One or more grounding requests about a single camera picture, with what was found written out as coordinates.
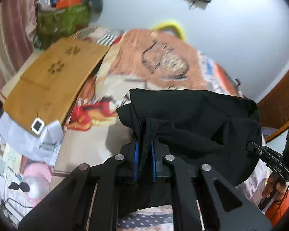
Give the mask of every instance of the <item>black cloth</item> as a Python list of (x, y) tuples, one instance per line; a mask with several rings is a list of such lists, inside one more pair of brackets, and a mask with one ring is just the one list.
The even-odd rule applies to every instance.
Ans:
[(131, 103), (118, 108), (121, 122), (139, 140), (139, 185), (120, 192), (119, 216), (137, 209), (171, 204), (168, 185), (145, 182), (151, 166), (150, 143), (157, 136), (170, 153), (186, 163), (210, 164), (233, 186), (245, 181), (258, 158), (248, 142), (261, 145), (259, 113), (254, 101), (204, 90), (131, 89)]

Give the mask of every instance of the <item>yellow handle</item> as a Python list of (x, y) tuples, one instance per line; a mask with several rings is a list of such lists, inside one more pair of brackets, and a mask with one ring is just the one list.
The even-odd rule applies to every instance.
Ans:
[(163, 22), (159, 25), (156, 25), (153, 30), (161, 30), (161, 29), (164, 29), (164, 28), (173, 28), (177, 34), (177, 36), (182, 40), (182, 41), (186, 41), (186, 38), (185, 38), (185, 34), (184, 34), (184, 31), (183, 29), (181, 28), (181, 26), (174, 22), (174, 21), (168, 21), (168, 22)]

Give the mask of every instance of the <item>orange sleeve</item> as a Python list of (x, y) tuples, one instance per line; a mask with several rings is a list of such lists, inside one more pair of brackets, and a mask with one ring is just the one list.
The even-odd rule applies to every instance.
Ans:
[(286, 212), (288, 207), (289, 207), (289, 190), (287, 190), (284, 200), (273, 202), (271, 206), (268, 208), (268, 210), (265, 212), (265, 216), (270, 219), (272, 226), (275, 226), (278, 223), (278, 221)]

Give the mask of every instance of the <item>striped fabric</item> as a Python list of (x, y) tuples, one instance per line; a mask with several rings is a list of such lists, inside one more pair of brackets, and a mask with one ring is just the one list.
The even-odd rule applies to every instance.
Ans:
[(32, 53), (34, 1), (2, 0), (0, 4), (0, 89)]
[(119, 30), (107, 30), (107, 32), (97, 40), (97, 44), (111, 46), (111, 44), (122, 34)]

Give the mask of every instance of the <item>curtain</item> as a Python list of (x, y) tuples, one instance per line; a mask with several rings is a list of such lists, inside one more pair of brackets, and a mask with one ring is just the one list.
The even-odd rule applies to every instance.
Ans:
[(35, 35), (35, 0), (2, 0), (0, 4), (0, 89), (31, 55)]

